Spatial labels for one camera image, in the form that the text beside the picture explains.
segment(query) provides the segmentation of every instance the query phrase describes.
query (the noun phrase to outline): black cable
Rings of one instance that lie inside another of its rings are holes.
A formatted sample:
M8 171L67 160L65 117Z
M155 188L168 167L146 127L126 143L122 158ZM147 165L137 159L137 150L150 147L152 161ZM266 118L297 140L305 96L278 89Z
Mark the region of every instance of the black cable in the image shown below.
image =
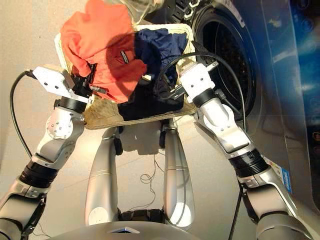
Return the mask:
M235 74L233 69L230 67L230 65L222 57L220 57L214 53L211 53L211 52L190 52L190 53L183 54L183 55L177 57L176 59L172 60L164 69L162 69L155 82L158 83L160 81L160 79L162 79L162 76L167 72L167 70L171 66L173 66L174 64L179 62L181 59L194 57L194 56L205 56L205 57L214 58L218 62L220 62L222 65L224 65L224 67L230 72L230 74L232 75L232 77L236 83L236 86L239 90L239 94L240 94L240 98L241 98L241 107L242 107L243 129L246 132L246 130L247 130L246 129L246 109L245 109L245 100L244 100L244 95L242 93L241 85L240 85L240 82L237 78L237 75ZM169 96L166 96L165 99L172 97L172 96L173 96L173 94L170 94Z
M242 199L242 195L243 195L243 187L241 186L239 181L238 181L238 184L239 184L239 195L238 195L238 199L236 201L236 206L235 206L235 210L234 210L234 216L233 216L232 225L231 225L231 229L230 229L228 240L231 240L233 235L234 235L235 226L236 226L238 213L239 213L239 208L240 208L240 203L241 203L241 199Z
M28 154L28 156L31 158L32 154L30 149L28 148L24 137L22 136L18 123L17 123L17 119L16 119L16 114L15 114L15 107L14 107L14 94L15 94L15 90L16 90L16 86L18 85L18 83L20 82L20 80L24 77L24 76L29 76L32 78L35 78L35 76L32 74L32 70L25 70L24 72L20 73L20 75L16 78L16 80L14 81L14 83L12 84L11 87L11 91L10 91L10 112L11 112L11 117L12 117L12 121L13 121L13 125L15 128L16 133L18 134L18 137L26 151L26 153Z
M241 112L234 106L232 105L231 102L228 101L228 99L223 99L222 101L225 101L225 103L230 107L232 108L233 111L235 111L237 114L239 114L240 116L242 115Z

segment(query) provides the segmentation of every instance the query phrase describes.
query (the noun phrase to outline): tiled floor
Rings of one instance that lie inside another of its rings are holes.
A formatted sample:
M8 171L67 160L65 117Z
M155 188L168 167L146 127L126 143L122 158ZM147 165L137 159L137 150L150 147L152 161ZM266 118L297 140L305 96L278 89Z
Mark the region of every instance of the tiled floor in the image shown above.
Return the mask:
M9 91L15 77L24 68L58 64L53 39L63 22L86 0L11 0L0 1L1 33L1 144L0 196L23 170L29 159L19 142L9 115ZM44 134L56 96L48 94L32 79L24 79L15 96L16 115L22 134L34 151ZM190 232L197 237L227 239L236 205L238 189L234 171L216 145L200 136L191 118L178 121L179 133L188 160L195 200L195 222ZM122 136L126 152L117 156L118 206L127 210L152 200L149 186L140 182L143 173L154 170L153 153L157 152L159 123L126 127ZM84 225L84 206L88 176L104 130L85 130L67 164L60 171L48 194L47 207L40 220L51 236ZM164 167L164 156L155 156ZM157 169L153 189L156 198L150 208L161 208L163 173ZM44 236L31 236L41 240ZM255 239L255 226L241 206L235 240Z

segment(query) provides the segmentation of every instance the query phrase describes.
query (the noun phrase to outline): dark blue cloth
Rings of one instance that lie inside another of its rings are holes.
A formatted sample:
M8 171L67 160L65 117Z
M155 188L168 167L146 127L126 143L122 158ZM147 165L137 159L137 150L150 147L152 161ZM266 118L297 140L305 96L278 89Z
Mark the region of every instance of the dark blue cloth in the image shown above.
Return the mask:
M176 100L160 99L159 94L168 92L169 88L164 80L156 80L161 69L184 52L187 42L186 33L169 34L165 28L143 29L135 34L135 56L147 65L146 74L151 76L151 82L147 85L138 84L129 101L118 104L119 113L125 121L178 111L183 107L183 96ZM178 78L175 65L168 69L166 76L168 85L174 88Z
M151 76L152 81L155 81L161 69L184 52L187 42L186 33L169 34L166 28L157 30L143 29L135 34L135 56L147 65L146 74ZM176 66L170 67L166 75L170 81L170 86L174 88L178 78ZM157 86L160 89L153 89L154 94L168 90L164 81L154 85L155 88Z

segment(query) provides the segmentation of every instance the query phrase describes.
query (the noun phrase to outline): woven basket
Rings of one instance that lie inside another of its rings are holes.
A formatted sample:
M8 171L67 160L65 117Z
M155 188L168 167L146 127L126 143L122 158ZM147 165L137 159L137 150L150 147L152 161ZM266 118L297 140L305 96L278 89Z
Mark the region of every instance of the woven basket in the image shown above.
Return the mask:
M157 25L151 24L151 25L134 25L132 27L135 32L140 31L142 29L156 30L156 29L166 28L168 29L168 32L170 34L186 33L188 42L183 53L187 54L195 51L195 48L191 43L194 40L193 33L191 28L186 24L181 24L181 23L157 24ZM58 53L61 66L64 69L66 69L69 73L71 73L72 63L65 57L62 51L60 34L58 34L55 37L54 42L55 42L55 48ZM177 72L180 73L181 71L183 71L184 69L192 65L195 61L196 61L196 57L194 56L187 57L185 59L180 60L176 64ZM139 120L124 121L123 117L119 114L117 103L112 102L105 98L101 98L96 95L92 96L92 100L93 100L92 104L88 104L84 112L84 120L86 122L85 128L91 129L91 130L153 122L153 121L169 119L169 118L183 116L183 115L190 115L196 112L196 106L193 103L188 103L185 97L183 108L180 109L179 111L167 112L164 114L154 115L154 116L142 118Z

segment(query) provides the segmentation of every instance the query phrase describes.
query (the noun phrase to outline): red garment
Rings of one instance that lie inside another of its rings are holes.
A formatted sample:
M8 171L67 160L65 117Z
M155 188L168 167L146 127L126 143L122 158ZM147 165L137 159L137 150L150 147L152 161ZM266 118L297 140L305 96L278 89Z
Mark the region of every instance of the red garment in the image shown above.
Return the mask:
M97 64L92 84L107 90L107 94L97 94L117 103L128 101L147 70L135 59L134 41L127 7L102 0L89 0L85 13L77 11L61 29L62 50L73 63L72 71L86 77L90 73L87 62Z

